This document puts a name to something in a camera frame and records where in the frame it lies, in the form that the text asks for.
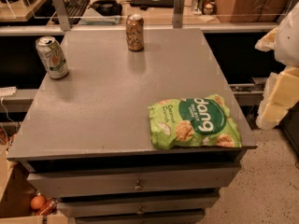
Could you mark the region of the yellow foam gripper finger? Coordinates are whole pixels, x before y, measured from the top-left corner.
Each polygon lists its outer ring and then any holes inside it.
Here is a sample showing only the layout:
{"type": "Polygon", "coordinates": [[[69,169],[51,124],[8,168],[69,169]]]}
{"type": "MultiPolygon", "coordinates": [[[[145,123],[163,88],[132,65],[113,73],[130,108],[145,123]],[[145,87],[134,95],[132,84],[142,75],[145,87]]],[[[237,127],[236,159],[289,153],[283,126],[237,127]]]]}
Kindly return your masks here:
{"type": "Polygon", "coordinates": [[[266,35],[264,35],[261,39],[257,41],[257,43],[255,44],[255,48],[257,50],[264,51],[264,52],[273,50],[275,46],[277,31],[278,28],[274,28],[266,35]]]}
{"type": "Polygon", "coordinates": [[[271,73],[258,109],[257,126],[263,130],[273,129],[298,102],[299,67],[289,66],[279,74],[271,73]]]}

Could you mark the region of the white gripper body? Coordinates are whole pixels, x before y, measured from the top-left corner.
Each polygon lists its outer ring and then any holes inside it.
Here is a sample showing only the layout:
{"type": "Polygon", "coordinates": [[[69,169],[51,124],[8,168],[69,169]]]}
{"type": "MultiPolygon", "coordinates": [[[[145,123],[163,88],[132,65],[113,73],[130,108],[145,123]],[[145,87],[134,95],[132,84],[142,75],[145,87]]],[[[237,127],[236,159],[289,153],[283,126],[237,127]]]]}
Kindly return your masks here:
{"type": "Polygon", "coordinates": [[[278,62],[286,66],[299,66],[299,3],[279,24],[274,53],[278,62]]]}

